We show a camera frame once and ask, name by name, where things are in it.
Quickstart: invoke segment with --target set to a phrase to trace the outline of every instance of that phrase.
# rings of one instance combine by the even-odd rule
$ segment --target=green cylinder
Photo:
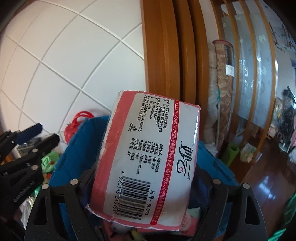
[[[224,162],[229,167],[238,153],[239,153],[239,147],[236,144],[230,142],[225,152],[223,153],[221,161]]]

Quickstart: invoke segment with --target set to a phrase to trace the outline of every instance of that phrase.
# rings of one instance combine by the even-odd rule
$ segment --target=orange object
[[[76,133],[76,131],[78,130],[78,127],[83,122],[83,121],[77,121],[79,117],[93,118],[94,115],[88,111],[81,111],[74,116],[72,123],[67,125],[64,132],[64,136],[67,144],[69,144],[69,141],[71,140],[72,136]]]

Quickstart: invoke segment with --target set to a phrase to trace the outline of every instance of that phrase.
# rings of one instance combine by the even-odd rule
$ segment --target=wooden floor
[[[278,143],[266,139],[262,157],[243,179],[251,185],[261,207],[268,237],[277,230],[285,203],[295,192],[296,164],[280,152]]]

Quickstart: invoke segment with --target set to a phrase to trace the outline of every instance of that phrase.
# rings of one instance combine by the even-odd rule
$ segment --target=tissue package
[[[103,139],[90,210],[137,228],[179,230],[196,165],[200,107],[122,91]]]

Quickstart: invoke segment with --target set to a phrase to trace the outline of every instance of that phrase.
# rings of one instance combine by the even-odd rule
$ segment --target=barcode
[[[114,213],[123,217],[141,220],[151,183],[122,177],[118,205]]]

